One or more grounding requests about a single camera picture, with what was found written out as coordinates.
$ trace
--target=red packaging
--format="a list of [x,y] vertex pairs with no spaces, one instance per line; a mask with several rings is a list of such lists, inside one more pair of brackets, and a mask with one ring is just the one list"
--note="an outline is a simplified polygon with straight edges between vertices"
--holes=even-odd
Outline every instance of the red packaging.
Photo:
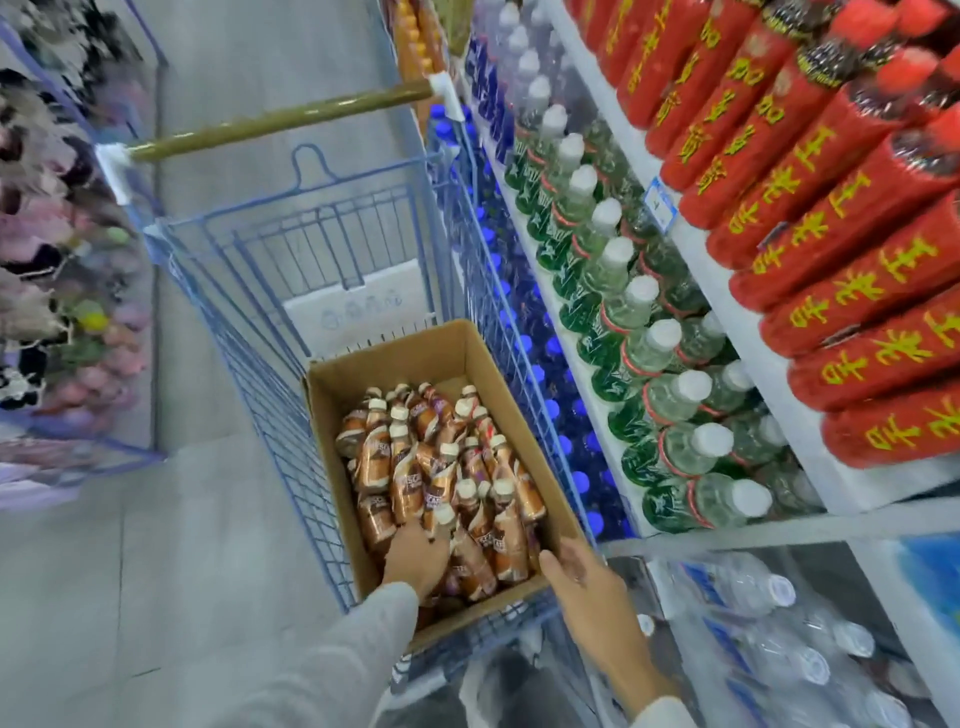
[[709,0],[664,0],[653,22],[647,24],[616,90],[617,101],[634,126],[650,126],[663,92],[680,73],[709,9]]
[[824,444],[851,468],[907,463],[960,449],[960,379],[872,400],[824,418]]
[[[874,77],[845,85],[801,136],[793,151],[767,178],[755,185],[727,223],[707,238],[707,251],[727,268],[745,268],[757,246],[781,221],[793,221],[851,167],[861,161],[889,132],[905,124],[906,94],[933,73],[937,57],[919,48],[900,49]],[[870,107],[852,101],[863,94],[877,98]],[[887,118],[877,107],[900,98],[900,108]]]
[[960,363],[960,285],[868,328],[809,353],[790,367],[798,400],[820,411],[871,400]]
[[[671,0],[665,1],[668,7]],[[603,43],[596,52],[600,70],[611,85],[619,83],[640,34],[653,22],[661,2],[664,0],[619,0],[617,3],[607,23]]]
[[957,184],[955,170],[936,175],[917,168],[915,158],[898,158],[892,142],[900,134],[915,134],[929,154],[939,147],[955,155],[960,151],[960,107],[922,132],[887,136],[799,223],[771,240],[754,258],[753,268],[733,274],[730,291],[741,305],[769,310],[843,265],[872,234]]
[[674,140],[660,168],[665,184],[685,190],[700,177],[773,82],[787,56],[796,50],[803,36],[791,38],[781,32],[785,31],[781,24],[776,24],[777,30],[768,24],[768,13],[774,7],[764,9],[754,21],[720,84],[693,115],[696,121]]
[[770,91],[733,133],[743,144],[717,154],[696,186],[686,191],[679,206],[684,219],[702,230],[720,222],[855,73],[859,55],[892,31],[896,20],[894,10],[877,0],[850,0],[826,38],[801,49],[784,65]]
[[960,195],[949,192],[881,246],[775,308],[760,322],[763,341],[781,356],[811,352],[959,280],[958,205]]
[[699,40],[654,114],[645,140],[652,155],[666,157],[677,135],[693,120],[700,100],[719,83],[759,16],[761,4],[757,0],[713,0]]

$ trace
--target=hand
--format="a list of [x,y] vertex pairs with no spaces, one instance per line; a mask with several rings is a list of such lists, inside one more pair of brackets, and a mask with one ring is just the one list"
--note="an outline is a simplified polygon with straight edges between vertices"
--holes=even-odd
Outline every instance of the hand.
[[540,553],[540,568],[553,587],[566,628],[613,684],[633,719],[672,692],[650,661],[627,585],[582,541],[561,539],[560,558]]
[[396,532],[387,551],[383,583],[406,582],[423,601],[440,583],[449,560],[449,534],[440,534],[431,543],[419,521],[405,523]]

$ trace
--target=cart wire basket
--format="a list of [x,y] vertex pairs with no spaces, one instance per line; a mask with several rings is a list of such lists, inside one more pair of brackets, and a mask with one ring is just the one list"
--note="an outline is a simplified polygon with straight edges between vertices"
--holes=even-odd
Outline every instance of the cart wire basket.
[[[408,109],[384,112],[417,133]],[[288,190],[189,219],[151,220],[129,206],[152,259],[208,327],[344,612],[357,596],[302,394],[310,359],[470,319],[590,533],[477,221],[473,150],[464,125],[452,126],[457,143],[431,127],[425,147],[417,139],[422,154],[348,175],[331,170],[316,145],[301,144]],[[411,656],[406,677],[436,669],[449,676],[557,613],[550,592],[517,602]],[[582,664],[570,669],[583,674]]]

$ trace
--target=person's left hand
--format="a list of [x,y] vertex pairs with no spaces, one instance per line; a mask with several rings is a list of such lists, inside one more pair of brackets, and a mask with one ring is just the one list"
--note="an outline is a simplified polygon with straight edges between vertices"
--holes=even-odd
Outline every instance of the person's left hand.
[[406,582],[423,601],[440,583],[449,559],[449,534],[440,534],[431,543],[419,521],[405,523],[390,543],[383,583]]

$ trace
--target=blue shopping cart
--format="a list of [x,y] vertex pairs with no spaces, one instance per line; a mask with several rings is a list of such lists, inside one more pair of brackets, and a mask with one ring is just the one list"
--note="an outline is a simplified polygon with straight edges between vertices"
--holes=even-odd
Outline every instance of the blue shopping cart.
[[[152,219],[142,211],[128,178],[138,161],[360,111],[393,108],[397,122],[415,134],[412,114],[399,105],[438,92],[448,115],[462,117],[449,77],[438,74],[387,92],[98,150],[152,259],[177,281],[209,328],[344,611],[357,597],[302,395],[300,380],[310,359],[454,318],[472,320],[589,533],[477,220],[476,164],[465,126],[444,121],[443,133],[437,133],[440,124],[434,123],[422,154],[348,175],[331,170],[317,146],[301,144],[293,152],[294,183],[286,191],[179,221]],[[555,644],[555,652],[564,655],[567,671],[586,683],[557,612],[553,595],[541,593],[410,656],[400,672],[408,680],[437,671],[450,676],[471,656],[553,618],[549,639],[565,641]]]

